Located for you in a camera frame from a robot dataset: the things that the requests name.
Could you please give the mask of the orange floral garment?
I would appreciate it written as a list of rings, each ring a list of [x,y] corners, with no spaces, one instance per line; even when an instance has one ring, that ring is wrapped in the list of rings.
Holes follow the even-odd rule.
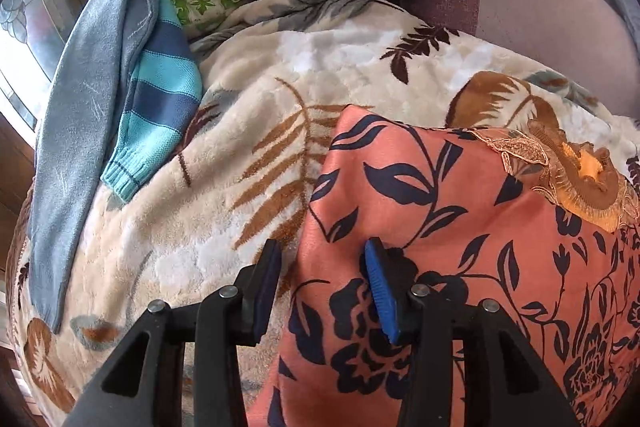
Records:
[[[349,106],[311,194],[290,317],[248,421],[393,426],[410,350],[376,314],[364,244],[460,305],[497,301],[599,426],[639,370],[639,196],[553,127],[422,129]]]

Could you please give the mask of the teal striped knit sweater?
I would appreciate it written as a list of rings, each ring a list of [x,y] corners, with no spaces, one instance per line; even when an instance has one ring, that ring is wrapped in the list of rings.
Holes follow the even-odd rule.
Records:
[[[171,0],[160,0],[155,26],[130,78],[117,139],[101,174],[122,202],[154,176],[200,106],[201,74]]]

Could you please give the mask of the blue-grey cloth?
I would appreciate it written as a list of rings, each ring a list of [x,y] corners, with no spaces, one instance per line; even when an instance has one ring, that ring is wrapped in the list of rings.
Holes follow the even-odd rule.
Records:
[[[61,328],[79,236],[160,0],[89,0],[58,62],[36,148],[28,237],[32,306]]]

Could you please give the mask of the leaf pattern fleece blanket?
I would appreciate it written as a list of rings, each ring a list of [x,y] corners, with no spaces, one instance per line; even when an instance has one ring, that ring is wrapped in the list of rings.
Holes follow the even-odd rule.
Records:
[[[250,413],[277,361],[311,194],[349,106],[422,129],[539,122],[605,148],[639,196],[631,119],[531,58],[380,0],[259,0],[200,48],[205,92],[175,153],[130,202],[94,193],[58,333],[30,299],[24,202],[8,262],[10,339],[49,425],[64,423],[149,301],[198,303],[275,239],[283,268],[268,333],[239,354]]]

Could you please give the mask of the stained glass wooden door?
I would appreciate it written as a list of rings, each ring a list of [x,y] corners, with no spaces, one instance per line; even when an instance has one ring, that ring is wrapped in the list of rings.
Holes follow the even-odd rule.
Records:
[[[54,73],[88,0],[1,0],[1,257],[34,175]]]

